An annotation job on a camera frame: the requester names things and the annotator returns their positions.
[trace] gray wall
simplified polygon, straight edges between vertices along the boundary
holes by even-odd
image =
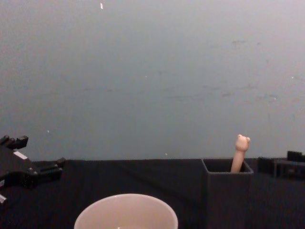
[[[0,2],[0,134],[32,160],[305,149],[305,2]]]

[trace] gray box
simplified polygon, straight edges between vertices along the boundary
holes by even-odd
[[[202,159],[203,224],[207,229],[244,229],[253,170],[244,161],[230,173],[233,159]]]

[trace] black table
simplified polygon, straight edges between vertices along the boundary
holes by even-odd
[[[256,160],[247,160],[256,172]],[[38,165],[48,162],[37,162]],[[157,197],[176,212],[180,229],[202,228],[200,159],[68,160],[59,181],[35,189],[1,190],[1,229],[72,229],[78,215],[95,201],[123,193]],[[253,176],[247,228],[305,228],[305,182]]]

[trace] white label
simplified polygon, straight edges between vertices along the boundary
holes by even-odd
[[[14,152],[14,155],[20,157],[23,160],[28,159],[25,155],[23,155],[22,153],[20,153],[18,151]]]

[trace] wall stain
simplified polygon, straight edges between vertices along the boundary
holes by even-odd
[[[165,99],[187,99],[187,98],[193,98],[192,95],[174,95],[174,96],[166,96]]]
[[[222,98],[226,98],[226,97],[230,97],[230,96],[233,96],[234,95],[234,93],[232,93],[232,92],[227,92],[227,93],[223,93],[222,95],[221,95],[221,97]]]
[[[296,112],[296,117],[305,116],[305,108],[300,108]]]
[[[305,82],[305,79],[302,78],[302,77],[300,77],[300,76],[298,76],[298,75],[292,76],[291,78],[292,78],[293,80]]]
[[[32,97],[32,99],[43,99],[45,97],[49,97],[49,96],[53,96],[53,95],[60,95],[60,93],[58,93],[58,92],[41,93],[41,94],[34,95]]]
[[[258,101],[266,101],[268,103],[273,103],[273,102],[277,101],[278,98],[279,98],[279,96],[276,95],[276,94],[265,94],[264,96],[257,96],[255,100],[257,102]]]
[[[202,88],[208,89],[210,91],[218,91],[221,89],[221,87],[213,87],[213,86],[209,86],[209,85],[203,85]]]
[[[258,89],[258,86],[257,85],[252,85],[250,83],[248,83],[248,85],[246,85],[246,86],[234,88],[234,90],[253,90],[253,89]]]
[[[93,91],[93,90],[94,90],[94,88],[91,88],[91,87],[86,87],[84,89],[80,89],[80,91],[86,91],[86,92]]]
[[[239,49],[242,45],[245,45],[247,41],[245,40],[236,40],[236,41],[232,41],[231,45],[235,48],[235,49]]]
[[[162,76],[164,74],[168,74],[167,71],[162,71],[162,70],[158,71],[157,73],[158,73],[159,76]]]

